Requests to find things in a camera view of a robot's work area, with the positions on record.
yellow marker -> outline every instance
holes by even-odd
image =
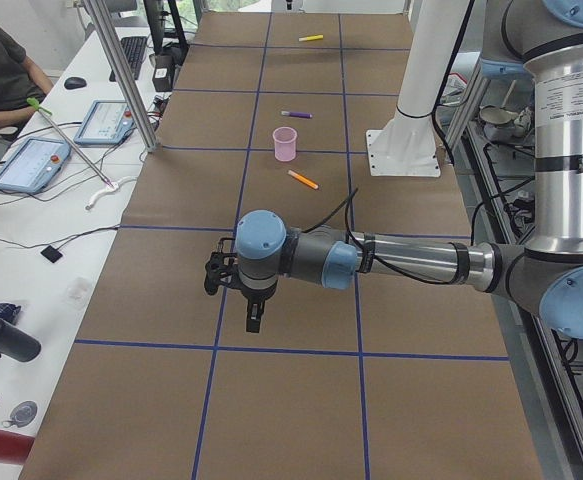
[[[310,42],[311,40],[322,40],[324,35],[311,35],[310,37],[300,37],[298,40],[300,42]]]
[[[300,175],[299,173],[295,173],[293,170],[289,170],[287,172],[289,175],[291,175],[293,178],[295,178],[298,182],[304,183],[307,187],[311,187],[314,190],[317,190],[318,188],[318,184],[309,180],[307,177],[304,177],[302,175]]]

green clip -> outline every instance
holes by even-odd
[[[29,97],[27,98],[27,103],[31,105],[36,111],[42,110],[43,112],[48,113],[49,115],[53,115],[53,113],[51,113],[50,110],[47,110],[42,105],[40,105],[40,102],[38,101],[37,98]]]

keyboard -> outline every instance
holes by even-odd
[[[124,37],[120,40],[120,44],[133,72],[133,79],[137,80],[140,77],[144,52],[147,49],[147,37]],[[111,72],[109,81],[115,82],[115,73]]]

purple marker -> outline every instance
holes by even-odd
[[[286,110],[282,110],[280,115],[284,115],[285,117],[298,117],[298,118],[313,118],[313,115],[310,113],[304,112],[287,112]]]

marker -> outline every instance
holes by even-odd
[[[311,187],[314,190],[320,188],[317,183],[309,180],[307,177],[304,177],[299,173],[295,173],[293,170],[289,170],[287,173],[291,175],[293,178],[295,178],[298,182],[304,183],[307,187]]]
[[[286,110],[282,110],[280,112],[280,115],[284,115],[285,117],[313,118],[313,114],[311,114],[311,113],[287,112]]]
[[[323,38],[324,38],[324,35],[310,35],[308,37],[300,37],[300,38],[298,38],[298,41],[310,42],[312,40],[322,40]]]

